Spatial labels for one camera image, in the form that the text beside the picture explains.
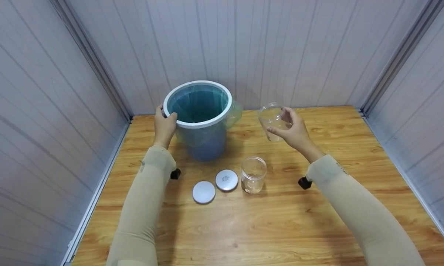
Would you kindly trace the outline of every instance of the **wooden tabletop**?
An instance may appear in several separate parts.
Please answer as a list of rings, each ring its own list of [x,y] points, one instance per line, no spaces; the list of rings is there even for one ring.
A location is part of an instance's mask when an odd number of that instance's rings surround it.
[[[444,266],[444,238],[404,182],[368,126],[351,106],[304,108],[311,138],[372,192],[406,229],[427,265]],[[153,140],[153,116],[136,116],[92,214],[73,266],[105,265],[123,201]],[[256,111],[244,111],[228,131],[227,149],[208,163],[189,158],[173,139],[170,152],[182,174],[170,180],[156,239],[159,265],[365,265],[352,233],[312,186],[297,180],[308,162],[284,142],[267,140]],[[240,184],[196,204],[192,188],[215,183],[223,169],[240,174],[242,160],[268,164],[265,187],[248,195]]]

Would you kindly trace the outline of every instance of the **empty glass jar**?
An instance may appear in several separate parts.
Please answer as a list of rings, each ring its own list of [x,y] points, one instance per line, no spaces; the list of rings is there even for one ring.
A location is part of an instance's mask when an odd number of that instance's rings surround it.
[[[266,162],[260,157],[248,157],[242,162],[242,189],[256,194],[263,189]]]
[[[284,112],[285,110],[282,106],[277,103],[269,103],[258,111],[258,119],[269,141],[280,141],[282,138],[269,133],[266,130],[267,127],[271,126],[284,130],[288,129],[289,123],[281,119]]]

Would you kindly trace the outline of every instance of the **person's left hand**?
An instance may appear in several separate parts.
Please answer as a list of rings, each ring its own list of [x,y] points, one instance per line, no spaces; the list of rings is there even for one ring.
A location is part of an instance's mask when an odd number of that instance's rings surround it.
[[[156,108],[155,113],[155,141],[153,145],[161,146],[168,149],[169,143],[176,131],[177,113],[172,113],[171,116],[165,118],[163,116],[163,105]]]

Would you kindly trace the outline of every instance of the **finger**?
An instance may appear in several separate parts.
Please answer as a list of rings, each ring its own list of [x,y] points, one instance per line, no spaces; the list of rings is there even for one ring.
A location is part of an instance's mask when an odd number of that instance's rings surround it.
[[[285,107],[284,108],[288,113],[289,113],[289,117],[291,118],[291,123],[296,124],[296,123],[300,123],[301,119],[298,116],[298,113],[296,113],[296,111],[292,108],[289,107]]]
[[[177,120],[177,113],[172,113],[171,116],[169,116],[168,118],[171,118],[174,121],[176,121]]]
[[[292,119],[291,116],[289,115],[289,113],[286,111],[286,107],[282,107],[282,113],[281,113],[281,120],[288,122],[288,123],[292,123]]]
[[[163,105],[162,104],[160,104],[158,107],[156,107],[155,116],[156,117],[163,117]]]
[[[273,133],[276,136],[279,136],[283,139],[284,139],[284,136],[286,136],[286,132],[287,132],[287,130],[282,130],[282,129],[271,127],[271,126],[268,127],[266,130],[268,130],[269,133]]]

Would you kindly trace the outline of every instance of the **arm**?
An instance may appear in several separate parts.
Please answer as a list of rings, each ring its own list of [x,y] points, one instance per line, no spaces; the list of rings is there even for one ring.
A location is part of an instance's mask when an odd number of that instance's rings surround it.
[[[302,118],[285,108],[289,130],[268,128],[298,150],[311,163],[307,178],[312,180],[352,231],[370,266],[424,265],[413,242],[399,222],[365,187],[330,155],[325,155],[309,137]]]
[[[107,266],[157,266],[156,226],[166,184],[176,169],[176,162],[167,151],[176,119],[175,113],[164,118],[161,106],[156,109],[155,141],[142,160],[123,204]]]

